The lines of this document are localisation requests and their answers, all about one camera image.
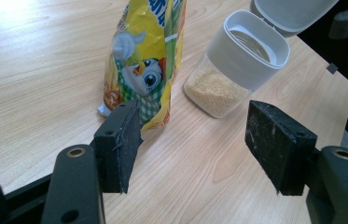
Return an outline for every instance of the light wood surface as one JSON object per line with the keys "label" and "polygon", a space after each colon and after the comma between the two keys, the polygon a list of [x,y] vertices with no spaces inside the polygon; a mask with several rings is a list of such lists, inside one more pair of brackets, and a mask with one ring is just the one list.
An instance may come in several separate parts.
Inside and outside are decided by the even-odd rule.
{"label": "light wood surface", "polygon": [[[8,193],[51,173],[103,122],[104,59],[127,1],[0,1],[0,185]],[[223,20],[248,1],[188,1],[171,121],[142,133],[128,195],[105,194],[108,223],[309,223],[303,197],[276,195],[244,143],[248,101],[223,119],[203,113],[183,83]],[[250,98],[278,106],[339,145],[348,80],[299,38],[287,66]]]}

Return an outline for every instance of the plastic container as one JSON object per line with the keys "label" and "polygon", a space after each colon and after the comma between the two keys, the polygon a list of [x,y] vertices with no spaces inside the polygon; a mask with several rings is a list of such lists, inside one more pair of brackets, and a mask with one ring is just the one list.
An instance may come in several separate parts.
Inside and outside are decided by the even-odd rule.
{"label": "plastic container", "polygon": [[337,2],[253,0],[253,13],[239,10],[225,19],[186,81],[186,95],[211,116],[226,116],[286,65],[285,37],[312,25]]}

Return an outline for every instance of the yellow plastic bag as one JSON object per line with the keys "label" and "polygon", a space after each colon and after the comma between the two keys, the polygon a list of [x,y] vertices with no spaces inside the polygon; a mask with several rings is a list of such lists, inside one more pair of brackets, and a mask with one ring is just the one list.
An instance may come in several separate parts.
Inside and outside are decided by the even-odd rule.
{"label": "yellow plastic bag", "polygon": [[137,99],[143,130],[168,122],[185,11],[186,0],[130,0],[106,59],[100,114],[108,116],[121,102]]}

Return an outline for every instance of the cartoon face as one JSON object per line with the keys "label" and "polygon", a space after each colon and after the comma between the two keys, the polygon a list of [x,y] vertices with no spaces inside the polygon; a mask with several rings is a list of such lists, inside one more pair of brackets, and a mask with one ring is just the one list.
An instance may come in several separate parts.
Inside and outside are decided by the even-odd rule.
{"label": "cartoon face", "polygon": [[121,69],[121,73],[126,84],[142,96],[153,91],[159,85],[162,77],[159,60],[153,58],[124,67]]}

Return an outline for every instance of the powder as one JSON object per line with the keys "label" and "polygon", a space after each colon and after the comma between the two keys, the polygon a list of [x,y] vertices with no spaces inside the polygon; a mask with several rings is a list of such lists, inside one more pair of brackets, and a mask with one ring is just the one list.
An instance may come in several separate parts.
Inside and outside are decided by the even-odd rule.
{"label": "powder", "polygon": [[192,101],[216,118],[226,116],[249,93],[217,71],[192,74],[184,88]]}

